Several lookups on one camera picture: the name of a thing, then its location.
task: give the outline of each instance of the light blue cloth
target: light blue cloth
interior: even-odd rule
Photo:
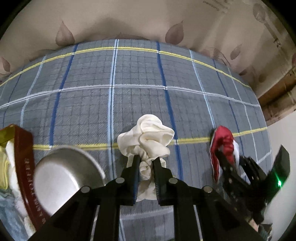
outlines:
[[[14,197],[0,191],[0,219],[15,241],[27,241],[28,235],[21,217],[14,206]]]

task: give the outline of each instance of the yellow cloth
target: yellow cloth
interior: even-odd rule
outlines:
[[[8,188],[8,165],[9,162],[7,160],[5,149],[0,147],[0,189],[6,190]]]

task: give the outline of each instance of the bed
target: bed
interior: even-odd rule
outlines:
[[[272,167],[250,86],[222,63],[177,46],[125,39],[76,44],[15,71],[0,93],[0,126],[14,123],[33,134],[36,163],[53,146],[79,145],[112,180],[127,162],[117,136],[154,114],[175,131],[165,159],[188,185],[214,185],[209,136],[219,125],[231,130],[241,155],[265,172]],[[173,209],[152,200],[124,207],[119,231],[122,241],[170,240]]]

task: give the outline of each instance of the yellow stripe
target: yellow stripe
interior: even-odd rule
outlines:
[[[264,131],[264,130],[267,130],[267,127],[258,128],[258,129],[254,129],[254,130],[249,130],[249,131],[242,131],[240,133],[233,133],[233,136],[234,137],[241,137],[241,136],[244,136],[244,135],[248,135],[248,134],[251,134],[251,133],[256,133],[256,132]]]
[[[157,53],[158,51],[156,49],[147,49],[147,48],[137,48],[137,47],[118,47],[117,48],[118,50],[130,50],[130,51],[144,51],[144,52],[153,52],[153,53]],[[67,53],[67,54],[62,54],[62,55],[58,55],[58,56],[55,56],[55,57],[52,57],[52,58],[49,58],[49,59],[46,59],[44,61],[41,61],[39,63],[36,63],[28,68],[25,68],[23,69],[21,72],[18,72],[17,74],[13,75],[12,77],[8,78],[6,81],[4,81],[2,84],[0,84],[0,87],[2,85],[4,85],[5,83],[7,83],[8,81],[10,81],[11,79],[19,76],[20,74],[32,69],[32,68],[35,68],[37,66],[39,66],[40,64],[43,64],[43,63],[47,63],[47,62],[50,62],[50,61],[53,61],[53,60],[56,60],[56,59],[59,59],[59,58],[64,58],[64,57],[67,57],[67,56],[70,56],[70,55],[76,55],[76,54],[80,54],[80,53],[88,53],[88,52],[94,52],[94,51],[100,51],[100,50],[114,50],[114,47],[98,47],[98,48],[91,48],[91,49],[83,49],[83,50],[78,50],[76,52],[71,52],[71,53]],[[192,61],[191,58],[189,57],[185,57],[183,55],[179,55],[179,54],[175,54],[175,53],[170,53],[170,52],[166,52],[166,51],[159,51],[160,54],[165,54],[165,55],[170,55],[170,56],[173,56],[173,57],[177,57],[177,58],[182,58],[182,59],[186,59],[186,60],[189,60],[189,61]],[[215,71],[218,71],[219,73],[222,73],[234,80],[236,80],[237,82],[241,83],[243,86],[246,86],[246,87],[249,87],[248,85],[244,84],[243,82],[241,82],[240,80],[232,77],[231,75],[223,72],[222,70],[219,70],[219,69],[216,69],[215,67],[211,66],[211,65],[208,65],[206,63],[203,63],[201,61],[198,61],[198,60],[195,60],[193,59],[193,61],[195,63],[198,63],[198,64],[201,64],[203,66],[206,66],[208,68],[211,68]]]
[[[264,131],[267,130],[267,127],[263,127],[263,128],[258,128],[258,129],[254,129],[254,130],[249,130],[249,131],[242,131],[239,133],[232,133],[232,135],[234,137],[239,137],[239,136],[244,136],[244,135],[248,135],[251,133],[256,133],[259,131]],[[197,137],[197,138],[179,138],[177,140],[179,145],[183,145],[183,144],[197,144],[197,143],[207,143],[210,142],[210,137]],[[84,150],[107,150],[108,148],[110,148],[110,145],[108,145],[107,143],[96,143],[96,144],[77,144],[75,145],[77,147],[80,147],[81,149]],[[118,144],[114,143],[112,145],[113,149],[118,149]],[[49,145],[40,145],[40,144],[35,144],[33,145],[33,149],[34,150],[50,150],[50,146]]]
[[[6,158],[5,165],[4,165],[4,187],[3,187],[3,189],[5,189],[5,190],[8,188],[8,183],[9,183],[9,181],[8,181],[8,172],[7,172],[8,165],[9,165],[9,161]]]

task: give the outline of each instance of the blue stripe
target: blue stripe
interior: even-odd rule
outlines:
[[[224,87],[224,84],[223,84],[223,82],[222,82],[222,80],[221,80],[221,78],[220,78],[219,73],[218,73],[217,70],[216,70],[216,73],[217,73],[218,78],[219,78],[219,80],[220,80],[220,83],[221,83],[221,85],[222,85],[222,87],[223,87],[223,89],[224,89],[224,91],[225,91],[226,96],[229,97],[228,94],[227,94],[227,91],[226,91],[226,89],[225,89],[225,87]],[[232,112],[232,114],[233,114],[233,118],[234,118],[234,120],[235,120],[235,124],[236,124],[236,126],[237,126],[237,131],[240,132],[240,131],[239,131],[239,125],[238,125],[238,123],[237,123],[237,119],[236,119],[235,114],[234,114],[234,111],[233,111],[233,109],[232,109],[232,106],[231,106],[230,100],[228,100],[228,103],[229,103],[229,106],[230,106],[231,112]],[[241,143],[241,146],[242,146],[242,154],[243,154],[243,156],[244,156],[244,147],[243,147],[243,145],[242,145],[242,138],[241,138],[240,136],[239,136],[239,141],[240,141],[240,143]]]
[[[15,87],[17,86],[17,83],[19,82],[21,75],[22,75],[22,74],[19,75],[19,77],[18,77],[18,79],[17,79],[17,82],[15,83],[15,86],[13,87],[13,90],[12,90],[10,96],[9,96],[9,99],[8,99],[8,103],[10,102],[10,99],[11,99],[12,93],[13,93],[13,91],[15,90]],[[7,106],[7,109],[4,111],[4,114],[3,114],[3,128],[4,128],[5,114],[6,114],[6,111],[7,111],[7,110],[8,110],[8,106]]]
[[[76,49],[78,47],[78,44],[76,44],[74,46],[74,49],[73,49],[73,52],[75,53],[76,52]],[[68,73],[69,73],[69,70],[71,68],[71,64],[72,64],[72,61],[73,61],[73,58],[74,58],[74,54],[71,55],[70,57],[70,60],[69,60],[69,63],[68,63],[68,66],[67,66],[67,69],[66,69],[66,72],[64,74],[64,77],[63,77],[63,80],[61,82],[61,85],[59,87],[59,89],[61,90],[63,87],[64,87],[64,84],[66,82],[66,79],[67,79],[67,76],[68,76]],[[53,146],[54,144],[54,126],[55,126],[55,120],[56,120],[56,117],[57,117],[57,107],[59,105],[59,98],[60,98],[60,95],[61,93],[58,92],[57,93],[57,97],[55,99],[55,102],[54,102],[54,108],[52,110],[52,120],[50,122],[50,129],[49,129],[49,145],[50,146]]]
[[[165,75],[163,72],[163,66],[161,64],[161,58],[160,58],[160,45],[159,42],[156,42],[156,46],[157,46],[157,64],[158,64],[158,68],[160,71],[160,75],[161,75],[161,79],[162,79],[162,83],[163,86],[167,86],[166,85],[166,80],[165,80]],[[167,89],[164,90],[165,91],[165,101],[168,107],[168,114],[170,116],[170,122],[172,125],[172,128],[175,132],[175,136],[174,139],[176,140],[176,145],[175,145],[175,151],[176,151],[176,156],[177,156],[177,163],[178,163],[178,175],[179,175],[179,179],[183,180],[183,167],[182,167],[182,159],[181,159],[181,152],[180,152],[180,147],[178,145],[178,134],[177,134],[177,128],[176,128],[176,124],[175,124],[175,119],[174,119],[174,114],[173,114],[173,108],[172,105],[170,103],[170,95]]]

